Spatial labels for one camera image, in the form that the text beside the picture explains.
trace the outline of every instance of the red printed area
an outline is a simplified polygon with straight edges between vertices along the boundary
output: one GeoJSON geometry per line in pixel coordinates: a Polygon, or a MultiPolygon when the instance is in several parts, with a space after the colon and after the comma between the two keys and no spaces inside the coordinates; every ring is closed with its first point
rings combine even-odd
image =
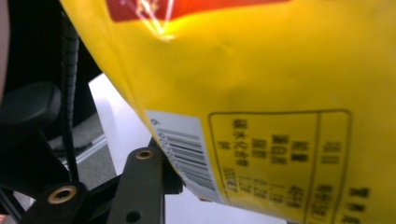
{"type": "Polygon", "coordinates": [[[113,21],[170,21],[188,14],[227,7],[247,7],[290,0],[106,0],[113,21]]]}

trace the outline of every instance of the white label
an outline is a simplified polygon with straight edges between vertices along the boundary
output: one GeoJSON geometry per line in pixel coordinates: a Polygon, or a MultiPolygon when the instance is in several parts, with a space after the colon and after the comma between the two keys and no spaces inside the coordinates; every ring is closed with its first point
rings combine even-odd
{"type": "Polygon", "coordinates": [[[149,110],[147,115],[164,153],[189,190],[207,200],[223,203],[207,157],[201,121],[149,110]]]}

